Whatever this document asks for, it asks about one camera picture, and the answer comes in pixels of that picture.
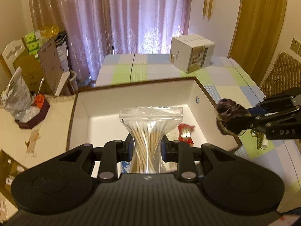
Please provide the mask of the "purple velvet scrunchie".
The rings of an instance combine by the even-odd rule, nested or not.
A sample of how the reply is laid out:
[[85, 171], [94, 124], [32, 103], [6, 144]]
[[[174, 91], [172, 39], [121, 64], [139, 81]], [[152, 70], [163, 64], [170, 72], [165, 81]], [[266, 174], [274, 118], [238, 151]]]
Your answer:
[[219, 131], [227, 136], [238, 136], [252, 125], [251, 114], [235, 101], [222, 98], [215, 106], [216, 124]]

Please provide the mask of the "white pill bottle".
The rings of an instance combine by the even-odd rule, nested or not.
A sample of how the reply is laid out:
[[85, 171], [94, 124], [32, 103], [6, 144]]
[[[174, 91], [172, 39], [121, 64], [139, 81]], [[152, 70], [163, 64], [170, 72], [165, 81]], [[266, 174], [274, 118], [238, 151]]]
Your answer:
[[268, 148], [268, 140], [263, 138], [261, 143], [261, 149], [266, 150]]

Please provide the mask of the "red snack packet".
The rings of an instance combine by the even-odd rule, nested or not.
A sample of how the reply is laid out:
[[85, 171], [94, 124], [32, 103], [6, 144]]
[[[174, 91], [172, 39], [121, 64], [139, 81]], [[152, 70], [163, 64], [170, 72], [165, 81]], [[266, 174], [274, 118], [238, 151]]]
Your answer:
[[186, 142], [190, 146], [193, 146], [193, 140], [191, 137], [191, 134], [194, 132], [195, 126], [194, 125], [189, 125], [189, 124], [180, 124], [178, 126], [178, 131], [179, 131], [179, 141], [181, 142]]

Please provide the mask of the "cotton swabs plastic bag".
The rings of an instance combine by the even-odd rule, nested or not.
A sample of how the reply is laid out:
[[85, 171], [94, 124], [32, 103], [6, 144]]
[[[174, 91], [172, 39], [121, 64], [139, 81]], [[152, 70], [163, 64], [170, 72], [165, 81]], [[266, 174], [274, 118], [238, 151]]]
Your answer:
[[164, 173], [161, 141], [183, 120], [182, 107], [121, 108], [119, 118], [134, 139], [130, 173]]

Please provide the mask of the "quilted gold chair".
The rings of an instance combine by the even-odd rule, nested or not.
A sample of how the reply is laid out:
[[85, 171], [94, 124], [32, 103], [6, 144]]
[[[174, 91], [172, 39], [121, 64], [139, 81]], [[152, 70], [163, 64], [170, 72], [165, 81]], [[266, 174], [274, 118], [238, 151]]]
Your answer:
[[268, 77], [264, 80], [261, 91], [270, 96], [293, 87], [300, 87], [300, 62], [281, 52], [272, 67]]

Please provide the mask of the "brown storage box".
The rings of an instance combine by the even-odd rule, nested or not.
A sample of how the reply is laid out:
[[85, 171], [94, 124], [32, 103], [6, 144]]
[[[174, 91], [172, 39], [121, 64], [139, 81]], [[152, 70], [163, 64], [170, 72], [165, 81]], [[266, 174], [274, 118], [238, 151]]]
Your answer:
[[176, 170], [164, 162], [159, 139], [178, 141], [180, 124], [194, 127], [193, 145], [211, 143], [227, 151], [241, 146], [216, 126], [216, 101], [196, 78], [178, 78], [98, 87], [79, 92], [72, 108], [67, 149], [84, 143], [102, 147], [111, 140], [136, 137], [134, 165], [141, 173]]

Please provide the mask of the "checked tablecloth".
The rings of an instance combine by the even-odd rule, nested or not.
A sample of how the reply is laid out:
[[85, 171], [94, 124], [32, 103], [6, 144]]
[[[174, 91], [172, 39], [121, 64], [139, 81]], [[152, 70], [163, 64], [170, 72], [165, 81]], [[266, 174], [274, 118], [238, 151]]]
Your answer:
[[[191, 73], [217, 102], [230, 98], [245, 108], [262, 101], [264, 94], [235, 60], [213, 57], [210, 66]], [[166, 54], [107, 55], [96, 85], [115, 85], [147, 80], [184, 78], [187, 74], [174, 67]], [[279, 210], [300, 207], [300, 152], [293, 140], [269, 141], [266, 149], [257, 149], [250, 132], [240, 136], [243, 146], [236, 155], [251, 160], [277, 173], [285, 182], [286, 192]]]

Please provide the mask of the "dark red tray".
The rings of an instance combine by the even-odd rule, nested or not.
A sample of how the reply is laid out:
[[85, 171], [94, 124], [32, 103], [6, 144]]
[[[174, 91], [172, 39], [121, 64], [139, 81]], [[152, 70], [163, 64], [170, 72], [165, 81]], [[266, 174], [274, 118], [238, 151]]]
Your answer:
[[31, 106], [27, 109], [26, 115], [21, 120], [15, 120], [20, 129], [32, 129], [45, 119], [50, 109], [47, 99], [40, 95], [36, 103], [38, 106]]

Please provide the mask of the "white gold product box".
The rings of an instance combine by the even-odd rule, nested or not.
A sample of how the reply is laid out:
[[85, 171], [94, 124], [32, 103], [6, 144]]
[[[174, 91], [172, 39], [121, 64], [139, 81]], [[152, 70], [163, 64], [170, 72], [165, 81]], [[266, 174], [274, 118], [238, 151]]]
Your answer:
[[170, 62], [184, 73], [192, 73], [211, 64], [215, 43], [198, 34], [173, 37]]

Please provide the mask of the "brown cardboard box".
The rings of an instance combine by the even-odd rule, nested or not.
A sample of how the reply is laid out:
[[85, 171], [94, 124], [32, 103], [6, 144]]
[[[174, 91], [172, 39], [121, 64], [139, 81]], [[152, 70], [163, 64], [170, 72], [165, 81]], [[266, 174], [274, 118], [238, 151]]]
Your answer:
[[22, 69], [21, 75], [29, 91], [54, 95], [63, 74], [54, 38], [50, 38], [39, 50], [38, 59], [27, 54], [13, 62]]

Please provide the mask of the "grey plastic bag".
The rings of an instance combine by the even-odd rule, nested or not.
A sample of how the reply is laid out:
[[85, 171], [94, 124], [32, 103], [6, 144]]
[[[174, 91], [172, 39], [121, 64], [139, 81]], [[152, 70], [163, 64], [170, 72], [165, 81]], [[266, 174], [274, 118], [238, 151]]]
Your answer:
[[1, 94], [1, 104], [15, 120], [21, 120], [32, 104], [32, 96], [26, 82], [22, 77], [22, 69], [18, 67]]

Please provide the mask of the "purple curtain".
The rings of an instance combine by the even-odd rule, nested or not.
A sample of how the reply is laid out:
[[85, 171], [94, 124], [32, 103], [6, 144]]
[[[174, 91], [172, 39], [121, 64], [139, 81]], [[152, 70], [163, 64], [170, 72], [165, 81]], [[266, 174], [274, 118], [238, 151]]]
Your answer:
[[187, 34], [192, 0], [29, 0], [35, 29], [67, 33], [77, 80], [95, 81], [109, 54], [167, 54]]

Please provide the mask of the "green tissue packs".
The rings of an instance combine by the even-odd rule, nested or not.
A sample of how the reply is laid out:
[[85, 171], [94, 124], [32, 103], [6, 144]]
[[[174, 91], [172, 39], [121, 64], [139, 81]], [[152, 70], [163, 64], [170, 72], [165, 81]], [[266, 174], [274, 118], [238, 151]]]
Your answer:
[[27, 34], [24, 37], [29, 55], [33, 55], [35, 59], [38, 59], [38, 50], [45, 43], [45, 37], [42, 36], [40, 30], [34, 31], [32, 33]]

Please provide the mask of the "yellow ribbon bow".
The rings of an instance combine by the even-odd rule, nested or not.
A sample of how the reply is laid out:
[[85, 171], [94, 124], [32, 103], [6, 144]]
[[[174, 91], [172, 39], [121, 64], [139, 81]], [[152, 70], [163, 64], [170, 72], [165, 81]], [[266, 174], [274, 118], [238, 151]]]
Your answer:
[[51, 27], [44, 26], [40, 29], [41, 36], [45, 38], [57, 37], [59, 32], [60, 32], [60, 28], [56, 25]]

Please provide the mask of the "white carved chair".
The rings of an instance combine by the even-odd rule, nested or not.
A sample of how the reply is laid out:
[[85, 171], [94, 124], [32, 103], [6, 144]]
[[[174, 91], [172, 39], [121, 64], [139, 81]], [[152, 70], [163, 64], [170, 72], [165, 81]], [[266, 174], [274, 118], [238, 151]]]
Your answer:
[[27, 49], [23, 38], [14, 40], [7, 44], [4, 51], [1, 53], [1, 65], [4, 72], [11, 78], [15, 72], [13, 62]]

